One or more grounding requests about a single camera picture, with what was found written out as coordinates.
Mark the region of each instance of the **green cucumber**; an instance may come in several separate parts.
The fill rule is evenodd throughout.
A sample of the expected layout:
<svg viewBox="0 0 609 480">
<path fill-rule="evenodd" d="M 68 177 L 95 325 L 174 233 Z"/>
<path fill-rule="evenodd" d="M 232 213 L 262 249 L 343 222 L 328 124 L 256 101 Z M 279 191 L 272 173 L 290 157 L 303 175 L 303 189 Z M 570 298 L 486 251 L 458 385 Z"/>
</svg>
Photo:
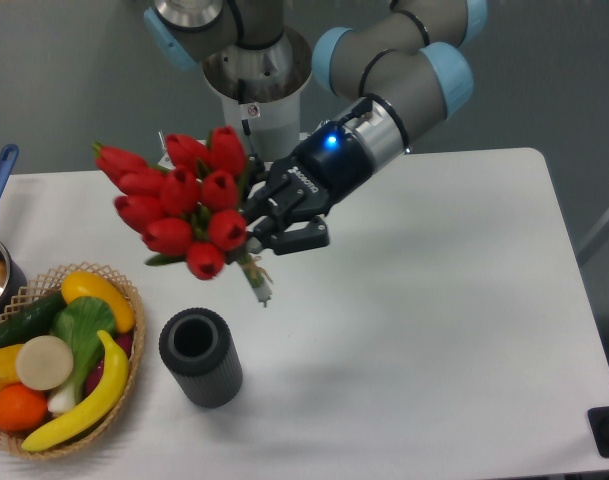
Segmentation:
<svg viewBox="0 0 609 480">
<path fill-rule="evenodd" d="M 6 322 L 0 324 L 0 348 L 25 343 L 39 335 L 47 335 L 55 315 L 65 307 L 62 292 L 57 290 L 14 313 Z"/>
</svg>

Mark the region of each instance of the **light blue joint cap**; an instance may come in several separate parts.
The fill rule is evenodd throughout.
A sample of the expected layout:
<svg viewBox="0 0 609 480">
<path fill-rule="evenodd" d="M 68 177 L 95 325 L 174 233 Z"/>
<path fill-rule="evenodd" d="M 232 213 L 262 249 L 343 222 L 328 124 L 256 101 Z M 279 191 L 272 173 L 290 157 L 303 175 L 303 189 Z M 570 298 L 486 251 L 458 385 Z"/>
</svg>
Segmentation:
<svg viewBox="0 0 609 480">
<path fill-rule="evenodd" d="M 317 44 L 315 44 L 315 49 L 313 49 L 313 76 L 317 80 L 317 83 L 331 93 L 333 93 L 333 87 L 331 87 L 331 60 L 333 59 L 333 51 L 342 35 L 351 30 L 344 27 L 331 28 L 320 37 Z"/>
<path fill-rule="evenodd" d="M 466 0 L 466 6 L 468 8 L 468 25 L 463 44 L 477 37 L 484 30 L 488 20 L 486 0 Z"/>
<path fill-rule="evenodd" d="M 168 31 L 166 25 L 162 23 L 162 20 L 153 11 L 153 8 L 149 8 L 144 12 L 144 23 L 157 46 L 175 67 L 180 70 L 188 70 L 197 65 L 195 60 L 186 53 L 184 47 Z"/>
<path fill-rule="evenodd" d="M 442 87 L 446 116 L 450 117 L 473 95 L 473 72 L 462 54 L 446 43 L 432 43 L 420 50 L 431 62 Z"/>
</svg>

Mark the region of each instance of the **woven basket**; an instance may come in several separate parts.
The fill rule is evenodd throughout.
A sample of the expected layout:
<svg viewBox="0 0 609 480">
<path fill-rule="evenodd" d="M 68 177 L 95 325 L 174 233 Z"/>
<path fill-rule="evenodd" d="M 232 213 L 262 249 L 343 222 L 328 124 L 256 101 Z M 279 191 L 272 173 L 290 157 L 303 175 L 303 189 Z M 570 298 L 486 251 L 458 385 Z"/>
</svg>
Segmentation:
<svg viewBox="0 0 609 480">
<path fill-rule="evenodd" d="M 6 321 L 6 319 L 15 312 L 22 310 L 25 305 L 43 297 L 50 292 L 57 290 L 62 284 L 62 280 L 69 273 L 76 270 L 85 270 L 88 272 L 96 273 L 101 275 L 110 281 L 119 291 L 124 295 L 126 300 L 133 308 L 135 314 L 135 334 L 133 337 L 133 352 L 130 359 L 130 370 L 129 377 L 122 393 L 122 397 L 117 402 L 117 405 L 104 417 L 101 423 L 88 435 L 77 441 L 69 441 L 62 443 L 56 447 L 53 447 L 44 452 L 26 452 L 22 450 L 22 442 L 26 438 L 26 435 L 18 434 L 7 434 L 0 431 L 0 450 L 10 453 L 19 458 L 27 460 L 51 460 L 54 458 L 63 457 L 71 453 L 77 452 L 80 449 L 92 444 L 100 436 L 106 432 L 106 430 L 115 421 L 117 416 L 124 408 L 124 404 L 129 394 L 133 389 L 135 376 L 137 369 L 142 358 L 142 351 L 144 348 L 144 308 L 142 307 L 142 301 L 137 292 L 137 289 L 131 284 L 131 282 L 116 270 L 113 270 L 109 266 L 101 266 L 97 264 L 82 263 L 80 265 L 68 265 L 60 266 L 55 269 L 49 270 L 46 274 L 38 275 L 34 280 L 31 280 L 26 287 L 22 287 L 18 295 L 14 296 L 11 300 L 11 304 L 7 305 L 4 309 L 4 313 L 0 316 L 0 323 Z"/>
</svg>

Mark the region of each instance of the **gray wall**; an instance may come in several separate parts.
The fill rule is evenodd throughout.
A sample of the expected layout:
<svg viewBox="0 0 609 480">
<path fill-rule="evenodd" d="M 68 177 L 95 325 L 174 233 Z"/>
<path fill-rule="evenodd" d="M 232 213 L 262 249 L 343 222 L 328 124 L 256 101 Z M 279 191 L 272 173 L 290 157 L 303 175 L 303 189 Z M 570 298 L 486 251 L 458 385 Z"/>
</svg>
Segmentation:
<svg viewBox="0 0 609 480">
<path fill-rule="evenodd" d="M 379 0 L 286 1 L 314 45 L 327 29 L 387 15 Z M 173 70 L 146 34 L 144 0 L 0 1 L 0 148 L 17 173 L 93 169 L 99 140 L 159 155 L 156 132 L 205 135 L 223 122 L 199 71 Z M 609 0 L 489 0 L 481 37 L 463 48 L 473 100 L 417 152 L 529 146 L 547 158 L 576 245 L 609 205 Z M 346 102 L 311 82 L 302 127 Z M 609 244 L 583 269 L 609 348 Z"/>
</svg>

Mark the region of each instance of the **yellow pepper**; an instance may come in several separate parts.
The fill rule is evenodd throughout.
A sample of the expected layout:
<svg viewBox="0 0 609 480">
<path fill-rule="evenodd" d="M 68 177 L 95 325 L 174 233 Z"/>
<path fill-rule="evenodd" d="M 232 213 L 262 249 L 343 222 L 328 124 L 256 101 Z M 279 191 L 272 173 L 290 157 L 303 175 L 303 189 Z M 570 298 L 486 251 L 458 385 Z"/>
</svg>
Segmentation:
<svg viewBox="0 0 609 480">
<path fill-rule="evenodd" d="M 79 297 L 96 297 L 111 307 L 118 333 L 128 333 L 135 326 L 133 309 L 111 282 L 95 273 L 82 270 L 69 273 L 62 281 L 62 296 L 66 303 Z"/>
<path fill-rule="evenodd" d="M 44 424 L 22 443 L 28 452 L 41 452 L 79 435 L 95 425 L 118 402 L 128 380 L 128 357 L 104 330 L 97 332 L 104 345 L 104 373 L 93 392 L 72 410 Z"/>
<path fill-rule="evenodd" d="M 0 348 L 0 390 L 19 383 L 20 379 L 15 371 L 15 359 L 21 348 L 21 344 Z"/>
</svg>

